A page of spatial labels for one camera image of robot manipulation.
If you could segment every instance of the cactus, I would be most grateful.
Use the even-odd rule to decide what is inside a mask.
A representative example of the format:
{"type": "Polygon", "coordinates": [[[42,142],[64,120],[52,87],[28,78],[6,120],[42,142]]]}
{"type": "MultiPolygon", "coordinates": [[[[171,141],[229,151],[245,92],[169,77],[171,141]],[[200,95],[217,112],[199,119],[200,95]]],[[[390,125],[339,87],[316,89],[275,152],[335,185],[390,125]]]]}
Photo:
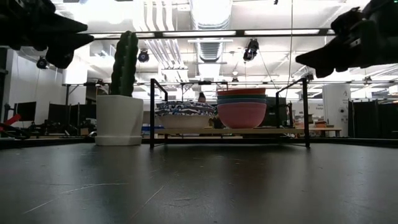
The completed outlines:
{"type": "Polygon", "coordinates": [[[126,31],[120,37],[114,55],[111,94],[130,96],[136,79],[138,38],[135,33],[126,31]]]}

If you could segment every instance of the bowl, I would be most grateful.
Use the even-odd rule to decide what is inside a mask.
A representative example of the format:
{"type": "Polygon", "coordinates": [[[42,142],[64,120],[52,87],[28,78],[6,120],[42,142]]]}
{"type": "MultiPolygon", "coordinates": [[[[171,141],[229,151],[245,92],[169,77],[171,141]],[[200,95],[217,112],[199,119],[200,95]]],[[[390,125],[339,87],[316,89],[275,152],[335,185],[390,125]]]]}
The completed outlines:
{"type": "Polygon", "coordinates": [[[265,88],[250,88],[250,89],[239,89],[239,90],[224,90],[217,91],[218,96],[226,95],[265,95],[265,88]]]}
{"type": "Polygon", "coordinates": [[[221,122],[232,129],[258,127],[266,115],[264,103],[228,103],[217,106],[221,122]]]}
{"type": "Polygon", "coordinates": [[[250,98],[250,99],[266,99],[266,95],[225,95],[217,96],[217,100],[227,100],[227,99],[240,99],[240,98],[250,98]]]}
{"type": "Polygon", "coordinates": [[[165,115],[159,116],[160,123],[166,129],[205,128],[209,126],[211,116],[205,115],[165,115]]]}
{"type": "Polygon", "coordinates": [[[267,103],[267,100],[266,99],[250,99],[250,98],[217,100],[217,105],[224,105],[227,103],[267,103]]]}

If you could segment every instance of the black metal rack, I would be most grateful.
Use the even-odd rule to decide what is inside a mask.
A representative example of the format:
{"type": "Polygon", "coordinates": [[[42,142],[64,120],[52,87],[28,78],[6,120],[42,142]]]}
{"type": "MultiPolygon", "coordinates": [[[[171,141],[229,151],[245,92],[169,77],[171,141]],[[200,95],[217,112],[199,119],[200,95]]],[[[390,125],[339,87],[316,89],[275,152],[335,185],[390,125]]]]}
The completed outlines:
{"type": "MultiPolygon", "coordinates": [[[[306,78],[301,78],[286,87],[282,88],[276,93],[276,105],[275,107],[277,108],[276,111],[276,120],[277,120],[277,128],[279,128],[280,124],[280,116],[279,116],[279,107],[280,106],[286,106],[286,105],[280,105],[279,104],[279,93],[283,90],[288,89],[289,87],[296,85],[297,83],[302,82],[302,88],[303,88],[303,102],[304,102],[304,134],[305,134],[305,139],[304,143],[307,148],[310,147],[310,130],[309,130],[309,125],[308,125],[308,97],[307,97],[307,79],[306,78]]],[[[202,85],[210,85],[212,82],[206,82],[202,83],[202,85]]],[[[150,148],[153,149],[155,147],[155,143],[166,143],[168,142],[168,134],[165,134],[164,139],[160,141],[160,139],[155,139],[155,86],[159,87],[164,93],[165,93],[165,98],[164,101],[168,101],[168,94],[167,91],[162,87],[162,85],[157,82],[155,79],[150,80],[150,139],[149,139],[149,144],[150,148]]],[[[291,105],[289,106],[289,117],[290,117],[290,125],[292,126],[293,124],[293,116],[292,116],[292,108],[291,105]]],[[[233,143],[264,143],[264,142],[285,142],[285,143],[292,143],[291,139],[289,138],[274,138],[273,141],[270,141],[270,139],[234,139],[234,140],[228,140],[228,139],[217,139],[221,140],[220,142],[233,142],[233,143]]],[[[198,142],[197,139],[189,139],[190,142],[198,142]]],[[[200,139],[200,143],[215,143],[215,139],[200,139]]]]}

